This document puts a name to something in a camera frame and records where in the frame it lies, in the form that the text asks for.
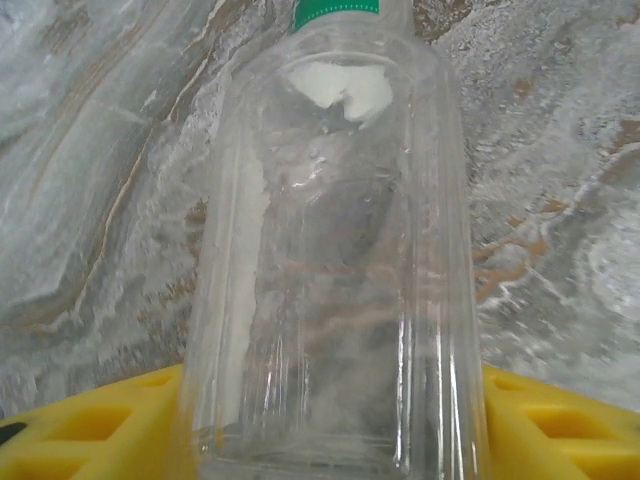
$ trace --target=yellow grid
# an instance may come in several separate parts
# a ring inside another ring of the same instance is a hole
[[[0,422],[0,480],[163,478],[181,366]],[[640,480],[640,415],[485,367],[496,480]]]

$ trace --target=gray marble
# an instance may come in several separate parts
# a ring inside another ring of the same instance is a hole
[[[0,405],[179,362],[225,64],[287,0],[0,0]],[[458,72],[485,359],[640,410],[640,5],[419,0]]]

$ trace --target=bottle label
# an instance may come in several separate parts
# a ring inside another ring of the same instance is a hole
[[[380,13],[380,0],[296,0],[292,30],[298,31],[311,20],[335,12]]]

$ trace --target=black object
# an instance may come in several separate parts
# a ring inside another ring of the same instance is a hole
[[[16,422],[0,427],[0,447],[27,428],[26,423]]]

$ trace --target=plastic bottle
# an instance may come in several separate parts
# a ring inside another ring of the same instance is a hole
[[[170,452],[192,476],[486,478],[456,86],[411,3],[298,0],[233,78]]]

